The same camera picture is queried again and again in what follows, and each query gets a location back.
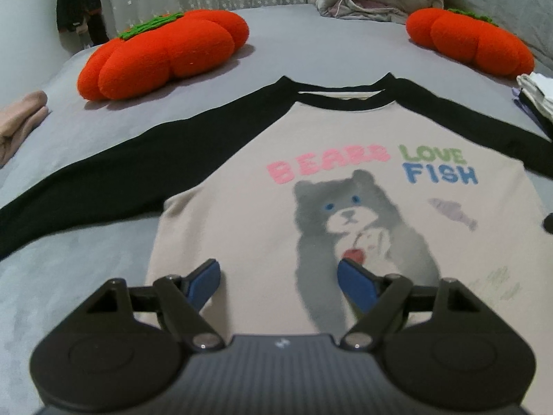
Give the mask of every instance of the pumpkin plush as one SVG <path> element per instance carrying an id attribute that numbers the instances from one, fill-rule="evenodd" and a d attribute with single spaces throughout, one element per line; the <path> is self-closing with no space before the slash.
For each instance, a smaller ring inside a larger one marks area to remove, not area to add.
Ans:
<path id="1" fill-rule="evenodd" d="M 414 41 L 485 73 L 515 79 L 531 73 L 534 57 L 526 45 L 487 17 L 444 9 L 420 9 L 405 24 Z"/>
<path id="2" fill-rule="evenodd" d="M 144 95 L 221 65 L 249 33 L 244 19 L 229 11 L 155 17 L 98 48 L 78 77 L 78 92 L 91 101 Z"/>

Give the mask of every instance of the green lettering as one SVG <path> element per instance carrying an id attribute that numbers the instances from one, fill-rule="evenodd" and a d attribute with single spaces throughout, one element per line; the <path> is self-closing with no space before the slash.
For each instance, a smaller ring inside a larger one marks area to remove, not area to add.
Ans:
<path id="1" fill-rule="evenodd" d="M 424 159 L 427 162 L 432 162 L 434 159 L 436 159 L 436 155 L 432 151 L 432 148 L 425 147 L 424 145 L 421 145 L 416 149 L 416 153 L 419 155 L 419 158 Z"/>
<path id="2" fill-rule="evenodd" d="M 434 153 L 444 162 L 449 162 L 451 159 L 451 153 L 447 148 L 444 148 L 443 151 L 439 148 L 434 148 Z"/>
<path id="3" fill-rule="evenodd" d="M 465 161 L 465 159 L 463 159 L 463 153 L 461 153 L 461 150 L 458 150 L 456 148 L 451 148 L 450 151 L 451 151 L 451 155 L 453 156 L 453 161 L 456 164 L 466 164 L 467 163 L 467 161 Z"/>
<path id="4" fill-rule="evenodd" d="M 402 152 L 403 159 L 405 159 L 407 162 L 420 162 L 419 157 L 412 158 L 409 156 L 409 153 L 407 152 L 407 147 L 405 145 L 399 145 L 399 151 Z"/>

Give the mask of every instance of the pink lettering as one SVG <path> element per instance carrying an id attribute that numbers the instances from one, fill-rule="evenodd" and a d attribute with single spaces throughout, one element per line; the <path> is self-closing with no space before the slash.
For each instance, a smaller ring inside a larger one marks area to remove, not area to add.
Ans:
<path id="1" fill-rule="evenodd" d="M 367 148 L 371 152 L 371 154 L 369 155 L 371 159 L 386 162 L 391 158 L 391 156 L 386 151 L 386 148 L 382 145 L 369 145 Z"/>
<path id="2" fill-rule="evenodd" d="M 345 147 L 344 150 L 353 165 L 359 165 L 361 162 L 370 162 L 372 160 L 371 156 L 365 156 L 365 149 L 360 145 L 350 145 L 349 147 Z"/>
<path id="3" fill-rule="evenodd" d="M 332 170 L 334 168 L 334 163 L 338 166 L 343 167 L 347 165 L 346 159 L 342 156 L 342 153 L 338 150 L 327 150 L 322 154 L 322 168 L 325 170 Z"/>
<path id="4" fill-rule="evenodd" d="M 317 173 L 319 171 L 317 164 L 311 160 L 314 157 L 315 155 L 313 153 L 307 153 L 296 158 L 296 161 L 300 164 L 300 174 L 312 175 L 313 173 Z"/>
<path id="5" fill-rule="evenodd" d="M 267 170 L 269 170 L 269 175 L 271 175 L 277 184 L 284 184 L 294 179 L 292 167 L 290 167 L 288 162 L 282 160 L 273 162 L 267 165 Z"/>

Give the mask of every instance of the black sleeve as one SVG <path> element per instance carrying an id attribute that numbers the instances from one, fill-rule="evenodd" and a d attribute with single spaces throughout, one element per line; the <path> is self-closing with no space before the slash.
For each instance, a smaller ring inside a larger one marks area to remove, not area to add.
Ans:
<path id="1" fill-rule="evenodd" d="M 0 259 L 53 232 L 161 212 L 167 198 L 200 184 L 294 101 L 283 78 L 60 169 L 0 209 Z"/>
<path id="2" fill-rule="evenodd" d="M 524 163 L 527 170 L 553 179 L 553 144 L 525 129 L 485 116 L 402 78 L 394 84 L 403 107 L 428 117 L 483 147 Z"/>

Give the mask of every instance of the mattress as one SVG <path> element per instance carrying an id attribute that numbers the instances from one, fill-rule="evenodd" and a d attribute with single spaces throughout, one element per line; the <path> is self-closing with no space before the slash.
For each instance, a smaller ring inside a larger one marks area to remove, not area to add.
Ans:
<path id="1" fill-rule="evenodd" d="M 65 165 L 159 123 L 189 118 L 233 101 L 283 75 L 341 87 L 372 83 L 391 72 L 543 135 L 513 104 L 512 83 L 491 79 L 417 47 L 402 25 L 328 19 L 310 5 L 238 13 L 247 20 L 251 37 L 228 63 L 135 100 L 85 102 L 75 82 L 91 51 L 70 59 L 44 86 L 52 113 L 0 170 L 0 206 Z M 553 212 L 553 183 L 529 176 L 544 210 Z M 148 214 L 53 234 L 0 262 L 0 414 L 23 415 L 40 406 L 28 373 L 30 354 L 79 302 L 111 277 L 122 277 L 129 285 L 143 283 L 158 216 Z M 529 407 L 537 413 L 551 411 L 553 407 L 543 399 L 546 394 L 544 388 L 530 388 Z"/>

